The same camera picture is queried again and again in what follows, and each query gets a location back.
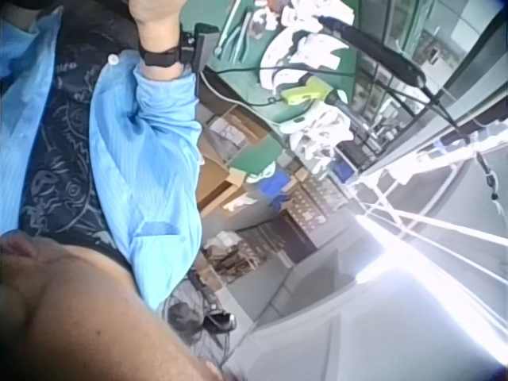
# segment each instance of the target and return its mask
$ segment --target wall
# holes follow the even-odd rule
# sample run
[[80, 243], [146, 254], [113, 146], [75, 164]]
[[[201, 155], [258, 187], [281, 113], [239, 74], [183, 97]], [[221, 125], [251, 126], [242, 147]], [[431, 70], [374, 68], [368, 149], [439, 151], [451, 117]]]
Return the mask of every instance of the wall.
[[229, 284], [228, 290], [245, 313], [256, 321], [275, 296], [288, 272], [289, 269], [281, 260], [274, 258]]
[[229, 365], [249, 381], [476, 381], [498, 368], [426, 290], [396, 271], [261, 327]]

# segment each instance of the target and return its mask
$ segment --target watch strap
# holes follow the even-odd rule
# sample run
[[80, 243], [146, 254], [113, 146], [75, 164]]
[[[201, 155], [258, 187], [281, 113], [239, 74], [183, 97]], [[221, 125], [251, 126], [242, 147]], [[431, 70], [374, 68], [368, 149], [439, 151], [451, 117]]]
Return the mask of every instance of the watch strap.
[[149, 52], [143, 48], [141, 42], [139, 42], [139, 50], [141, 58], [147, 66], [170, 67], [177, 62], [187, 65], [191, 63], [194, 57], [193, 42], [189, 33], [184, 33], [180, 30], [180, 41], [178, 46], [166, 52]]

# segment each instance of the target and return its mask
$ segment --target hand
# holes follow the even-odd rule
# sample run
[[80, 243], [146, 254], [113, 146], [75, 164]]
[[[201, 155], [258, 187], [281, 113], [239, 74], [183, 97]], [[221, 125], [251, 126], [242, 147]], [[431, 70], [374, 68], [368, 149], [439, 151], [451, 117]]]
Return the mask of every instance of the hand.
[[178, 20], [187, 0], [129, 0], [130, 14], [138, 25]]

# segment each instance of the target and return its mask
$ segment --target metal rod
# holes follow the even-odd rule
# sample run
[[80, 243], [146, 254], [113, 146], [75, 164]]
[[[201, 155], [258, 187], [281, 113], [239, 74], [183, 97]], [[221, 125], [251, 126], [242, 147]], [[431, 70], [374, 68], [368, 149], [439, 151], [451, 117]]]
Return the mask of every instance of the metal rod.
[[233, 8], [229, 11], [228, 18], [225, 20], [224, 28], [222, 28], [221, 36], [219, 37], [219, 41], [217, 42], [217, 47], [214, 50], [216, 56], [221, 54], [222, 45], [224, 44], [225, 39], [228, 36], [229, 28], [231, 28], [231, 24], [233, 23], [233, 19], [235, 18], [235, 14], [237, 14], [238, 7], [241, 4], [241, 0], [234, 0]]
[[384, 206], [378, 206], [375, 204], [365, 203], [365, 205], [372, 206], [378, 210], [384, 210], [388, 213], [395, 213], [399, 217], [410, 218], [410, 219], [418, 221], [418, 222], [424, 222], [426, 224], [434, 225], [439, 228], [453, 230], [455, 232], [465, 234], [466, 236], [478, 238], [483, 241], [492, 242], [493, 244], [500, 244], [501, 246], [508, 247], [508, 238], [496, 236], [496, 235], [490, 234], [490, 233], [485, 233], [485, 232], [482, 232], [482, 231], [476, 230], [476, 229], [466, 228], [465, 226], [454, 225], [454, 224], [451, 224], [450, 222], [437, 220], [436, 218], [421, 216], [421, 215], [415, 214], [415, 213], [404, 212], [402, 210], [386, 208]]

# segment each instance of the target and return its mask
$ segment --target bright light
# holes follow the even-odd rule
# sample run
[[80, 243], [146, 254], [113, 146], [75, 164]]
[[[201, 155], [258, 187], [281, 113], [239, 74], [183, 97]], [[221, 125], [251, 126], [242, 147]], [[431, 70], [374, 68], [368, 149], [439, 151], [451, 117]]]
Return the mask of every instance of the bright light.
[[366, 266], [366, 268], [360, 271], [355, 280], [357, 283], [366, 283], [378, 276], [382, 275], [385, 271], [388, 271], [396, 266], [396, 261], [393, 256], [385, 253], [382, 254], [377, 260]]
[[420, 282], [468, 335], [482, 345], [499, 363], [508, 364], [508, 345], [482, 316], [488, 314], [478, 302], [460, 288], [458, 282], [416, 248], [391, 234], [365, 216], [357, 221], [387, 250], [357, 276], [365, 283], [397, 266]]

